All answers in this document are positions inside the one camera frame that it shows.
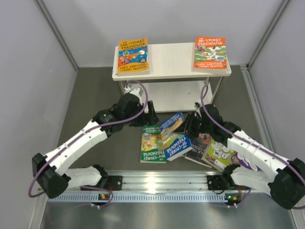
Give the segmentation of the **130-storey treehouse book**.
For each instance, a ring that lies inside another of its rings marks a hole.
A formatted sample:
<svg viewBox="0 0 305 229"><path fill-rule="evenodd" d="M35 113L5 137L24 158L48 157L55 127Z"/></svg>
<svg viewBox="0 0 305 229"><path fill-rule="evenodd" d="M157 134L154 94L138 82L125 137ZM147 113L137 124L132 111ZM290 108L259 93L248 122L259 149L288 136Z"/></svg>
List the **130-storey treehouse book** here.
<svg viewBox="0 0 305 229"><path fill-rule="evenodd" d="M117 76L143 75L149 73L147 37L119 41Z"/></svg>

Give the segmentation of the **blue 91-storey treehouse book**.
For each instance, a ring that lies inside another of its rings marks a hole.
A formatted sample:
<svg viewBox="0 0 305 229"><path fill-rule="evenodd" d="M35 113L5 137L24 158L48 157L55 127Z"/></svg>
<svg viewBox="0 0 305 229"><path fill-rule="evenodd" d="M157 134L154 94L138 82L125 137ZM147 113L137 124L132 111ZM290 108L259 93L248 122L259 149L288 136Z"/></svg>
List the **blue 91-storey treehouse book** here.
<svg viewBox="0 0 305 229"><path fill-rule="evenodd" d="M177 112L160 124L164 152L168 161L173 161L192 149L190 138L184 133L175 132L183 122L182 112Z"/></svg>

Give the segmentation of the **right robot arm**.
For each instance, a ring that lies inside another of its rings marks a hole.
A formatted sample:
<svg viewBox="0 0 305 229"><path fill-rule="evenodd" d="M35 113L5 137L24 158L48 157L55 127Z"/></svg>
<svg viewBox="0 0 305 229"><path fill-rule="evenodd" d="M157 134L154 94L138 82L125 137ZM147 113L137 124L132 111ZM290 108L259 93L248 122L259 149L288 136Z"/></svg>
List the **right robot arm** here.
<svg viewBox="0 0 305 229"><path fill-rule="evenodd" d="M227 166L221 175L227 189L236 186L256 189L285 209L298 209L297 203L305 196L305 164L302 160L287 159L259 144L236 124L224 121L212 104L189 112L175 132L190 138L197 138L200 133L209 134L213 140L259 168L254 171L241 165Z"/></svg>

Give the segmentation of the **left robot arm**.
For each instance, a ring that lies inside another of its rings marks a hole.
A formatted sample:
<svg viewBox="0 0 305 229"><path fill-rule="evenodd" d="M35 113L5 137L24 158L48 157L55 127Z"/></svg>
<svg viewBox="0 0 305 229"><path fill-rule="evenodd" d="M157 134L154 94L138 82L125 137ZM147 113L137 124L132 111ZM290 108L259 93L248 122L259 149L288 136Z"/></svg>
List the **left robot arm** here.
<svg viewBox="0 0 305 229"><path fill-rule="evenodd" d="M34 155L31 160L34 180L49 198L56 198L74 187L104 189L108 179L103 167L93 165L71 169L70 166L89 149L121 131L125 125L142 127L158 122L152 101L141 103L138 93L126 93L110 109L100 110L66 143L44 155Z"/></svg>

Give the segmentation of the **green 104-storey treehouse book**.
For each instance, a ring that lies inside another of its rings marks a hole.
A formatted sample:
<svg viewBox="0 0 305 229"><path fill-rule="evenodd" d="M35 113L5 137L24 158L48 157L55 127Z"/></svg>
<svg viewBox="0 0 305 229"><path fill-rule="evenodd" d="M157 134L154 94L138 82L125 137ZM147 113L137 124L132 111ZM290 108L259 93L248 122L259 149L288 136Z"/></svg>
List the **green 104-storey treehouse book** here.
<svg viewBox="0 0 305 229"><path fill-rule="evenodd" d="M142 129L141 163L166 163L164 145L159 125Z"/></svg>

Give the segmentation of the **orange 78-storey treehouse book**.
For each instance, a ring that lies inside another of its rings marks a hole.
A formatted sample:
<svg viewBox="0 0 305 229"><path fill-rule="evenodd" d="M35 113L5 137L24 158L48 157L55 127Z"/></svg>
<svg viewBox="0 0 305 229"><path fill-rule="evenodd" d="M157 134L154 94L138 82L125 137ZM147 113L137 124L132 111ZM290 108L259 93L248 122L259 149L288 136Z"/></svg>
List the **orange 78-storey treehouse book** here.
<svg viewBox="0 0 305 229"><path fill-rule="evenodd" d="M198 36L194 43L193 71L223 75L228 70L226 39Z"/></svg>

